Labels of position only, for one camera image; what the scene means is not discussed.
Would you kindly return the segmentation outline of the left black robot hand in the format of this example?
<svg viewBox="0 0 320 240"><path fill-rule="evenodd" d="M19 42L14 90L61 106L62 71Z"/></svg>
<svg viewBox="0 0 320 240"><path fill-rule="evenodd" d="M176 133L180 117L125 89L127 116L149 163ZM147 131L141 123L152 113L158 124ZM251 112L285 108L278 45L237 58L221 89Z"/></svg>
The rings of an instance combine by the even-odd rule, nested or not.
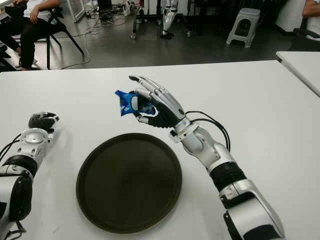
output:
<svg viewBox="0 0 320 240"><path fill-rule="evenodd" d="M30 129L32 128L42 129L42 130L45 130L48 134L50 134L55 131L53 126L59 120L60 118L55 113L42 111L42 112L34 113L30 117L28 121L28 127Z"/></svg>

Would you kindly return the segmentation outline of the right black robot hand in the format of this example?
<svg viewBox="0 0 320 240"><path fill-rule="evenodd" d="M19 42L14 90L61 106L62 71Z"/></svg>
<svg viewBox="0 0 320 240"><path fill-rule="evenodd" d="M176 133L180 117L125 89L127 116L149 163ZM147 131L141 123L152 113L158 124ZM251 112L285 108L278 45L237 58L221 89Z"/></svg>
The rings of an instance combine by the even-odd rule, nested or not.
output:
<svg viewBox="0 0 320 240"><path fill-rule="evenodd" d="M173 128L186 117L181 104L165 87L143 76L130 75L129 79L143 86L143 88L136 88L133 92L151 103L157 110L155 116L134 113L138 122L158 128Z"/></svg>

